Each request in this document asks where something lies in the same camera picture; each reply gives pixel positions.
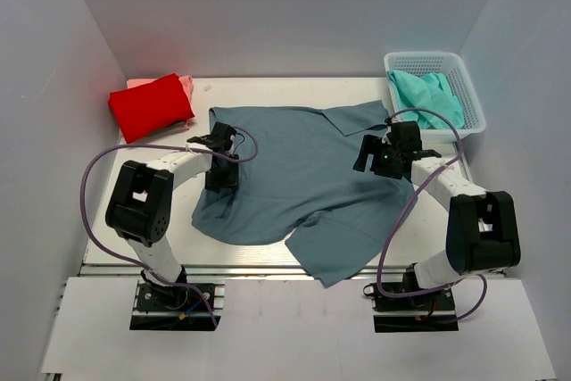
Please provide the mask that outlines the folded pink t-shirt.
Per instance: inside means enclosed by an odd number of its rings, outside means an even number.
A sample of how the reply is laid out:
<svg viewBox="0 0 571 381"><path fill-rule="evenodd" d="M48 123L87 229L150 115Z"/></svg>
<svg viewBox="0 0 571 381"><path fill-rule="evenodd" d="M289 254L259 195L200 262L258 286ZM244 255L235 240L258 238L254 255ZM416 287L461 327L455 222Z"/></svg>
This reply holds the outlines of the folded pink t-shirt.
<svg viewBox="0 0 571 381"><path fill-rule="evenodd" d="M192 93L194 89L194 82L190 75L179 76L178 80L188 98L189 103L192 103ZM150 84L154 82L155 79L129 79L127 81L127 89L134 87L140 87L142 85ZM188 119L185 122L177 123L177 126L181 129L190 129L193 123L193 119Z"/></svg>

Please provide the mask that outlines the teal t-shirt in basket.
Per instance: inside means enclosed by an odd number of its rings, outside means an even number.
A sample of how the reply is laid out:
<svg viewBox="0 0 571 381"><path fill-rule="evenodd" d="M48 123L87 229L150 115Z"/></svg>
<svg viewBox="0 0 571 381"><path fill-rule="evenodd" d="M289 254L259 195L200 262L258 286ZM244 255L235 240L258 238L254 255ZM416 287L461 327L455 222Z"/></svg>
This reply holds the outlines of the teal t-shirt in basket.
<svg viewBox="0 0 571 381"><path fill-rule="evenodd" d="M415 76L402 70L389 70L387 77L395 91L397 111L425 108L445 117L455 129L465 126L465 114L447 78L438 72Z"/></svg>

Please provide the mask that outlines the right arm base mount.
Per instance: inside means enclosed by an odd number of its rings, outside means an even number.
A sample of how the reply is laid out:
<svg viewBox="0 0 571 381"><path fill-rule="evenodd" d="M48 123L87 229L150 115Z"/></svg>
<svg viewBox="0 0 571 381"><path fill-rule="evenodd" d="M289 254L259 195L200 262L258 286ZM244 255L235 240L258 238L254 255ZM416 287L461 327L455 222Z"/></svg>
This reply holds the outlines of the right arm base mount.
<svg viewBox="0 0 571 381"><path fill-rule="evenodd" d="M363 287L372 301L377 334L458 331L456 307L450 288L412 297L388 297L376 283Z"/></svg>

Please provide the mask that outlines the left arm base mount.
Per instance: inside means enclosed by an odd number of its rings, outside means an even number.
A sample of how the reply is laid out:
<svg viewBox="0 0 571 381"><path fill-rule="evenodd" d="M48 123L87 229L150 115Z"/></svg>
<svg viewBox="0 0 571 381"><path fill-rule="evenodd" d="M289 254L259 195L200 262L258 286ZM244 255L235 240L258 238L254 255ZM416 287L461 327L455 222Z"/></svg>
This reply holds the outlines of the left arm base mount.
<svg viewBox="0 0 571 381"><path fill-rule="evenodd" d="M131 331L213 332L222 312L222 285L193 288L155 284L142 272L131 312Z"/></svg>

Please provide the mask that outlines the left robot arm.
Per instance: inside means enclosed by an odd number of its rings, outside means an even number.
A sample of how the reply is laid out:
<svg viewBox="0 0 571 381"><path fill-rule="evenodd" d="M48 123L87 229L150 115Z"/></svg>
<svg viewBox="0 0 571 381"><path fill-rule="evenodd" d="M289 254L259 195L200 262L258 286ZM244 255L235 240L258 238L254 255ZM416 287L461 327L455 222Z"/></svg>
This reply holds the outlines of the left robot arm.
<svg viewBox="0 0 571 381"><path fill-rule="evenodd" d="M209 135L187 140L181 152L152 162L124 162L105 213L105 222L127 241L144 264L145 281L159 286L158 298L168 308L183 306L188 286L175 258L167 230L174 191L204 174L207 191L238 189L237 130L217 122Z"/></svg>

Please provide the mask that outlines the folded red t-shirt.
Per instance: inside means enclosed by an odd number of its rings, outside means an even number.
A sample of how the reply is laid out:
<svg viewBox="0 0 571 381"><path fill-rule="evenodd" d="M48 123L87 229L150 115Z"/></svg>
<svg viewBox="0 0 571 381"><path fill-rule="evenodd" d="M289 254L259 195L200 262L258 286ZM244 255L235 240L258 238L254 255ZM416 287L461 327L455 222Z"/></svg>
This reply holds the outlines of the folded red t-shirt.
<svg viewBox="0 0 571 381"><path fill-rule="evenodd" d="M171 73L150 84L110 93L108 105L126 143L194 118L178 77Z"/></svg>

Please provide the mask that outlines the white plastic basket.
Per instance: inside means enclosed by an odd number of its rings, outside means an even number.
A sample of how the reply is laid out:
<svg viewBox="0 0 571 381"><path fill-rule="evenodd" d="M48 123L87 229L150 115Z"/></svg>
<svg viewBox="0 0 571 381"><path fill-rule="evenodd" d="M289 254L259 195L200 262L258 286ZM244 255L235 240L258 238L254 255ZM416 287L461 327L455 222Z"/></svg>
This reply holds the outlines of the white plastic basket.
<svg viewBox="0 0 571 381"><path fill-rule="evenodd" d="M457 54L443 51L393 52L385 55L384 66L385 71L401 70L418 77L430 72L442 73L465 115L465 125L459 130L459 136L465 138L485 130L481 104L468 70Z"/></svg>

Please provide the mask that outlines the aluminium table rail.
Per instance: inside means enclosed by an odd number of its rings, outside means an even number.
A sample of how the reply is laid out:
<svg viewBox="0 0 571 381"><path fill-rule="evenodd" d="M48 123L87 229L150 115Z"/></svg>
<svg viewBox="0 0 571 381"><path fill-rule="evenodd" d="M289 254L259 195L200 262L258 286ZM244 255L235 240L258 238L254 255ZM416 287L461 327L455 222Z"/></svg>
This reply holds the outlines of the aluminium table rail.
<svg viewBox="0 0 571 381"><path fill-rule="evenodd" d="M89 243L80 273L83 276L136 276L136 255L126 241L106 226L104 214L121 165L128 161L152 162L167 155L165 150L121 148L112 150L96 164L111 165L103 194L90 226L107 254ZM189 276L203 277L292 277L305 279L307 273L289 252L283 240L265 245L231 245L214 240L191 224L191 215L204 187L204 176L190 178L175 189L167 230L170 247L184 264ZM445 245L448 212L428 192L422 192L408 218L398 229L385 259L386 273L403 271L409 264L440 252Z"/></svg>

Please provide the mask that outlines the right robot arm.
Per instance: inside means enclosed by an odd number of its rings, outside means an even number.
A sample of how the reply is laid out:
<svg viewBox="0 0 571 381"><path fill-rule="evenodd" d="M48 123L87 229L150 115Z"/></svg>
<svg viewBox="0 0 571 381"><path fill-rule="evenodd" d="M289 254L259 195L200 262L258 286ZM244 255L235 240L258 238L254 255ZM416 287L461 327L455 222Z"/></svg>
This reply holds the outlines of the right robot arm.
<svg viewBox="0 0 571 381"><path fill-rule="evenodd" d="M424 308L435 293L473 274L515 267L521 261L513 198L505 191L475 185L437 151L426 149L414 121L386 122L384 137L364 136L353 168L385 178L406 178L418 193L427 192L448 213L445 246L434 256L410 265L387 298Z"/></svg>

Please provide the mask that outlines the grey-blue t-shirt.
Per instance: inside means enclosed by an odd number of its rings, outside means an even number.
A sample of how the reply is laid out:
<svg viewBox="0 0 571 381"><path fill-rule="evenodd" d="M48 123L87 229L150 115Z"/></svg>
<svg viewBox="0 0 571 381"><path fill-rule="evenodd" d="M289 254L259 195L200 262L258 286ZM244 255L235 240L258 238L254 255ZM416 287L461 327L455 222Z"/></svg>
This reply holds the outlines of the grey-blue t-shirt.
<svg viewBox="0 0 571 381"><path fill-rule="evenodd" d="M367 135L385 133L379 102L309 107L213 107L211 123L245 128L236 191L203 191L192 224L233 245L284 242L324 286L353 276L383 248L413 195L406 179L353 168Z"/></svg>

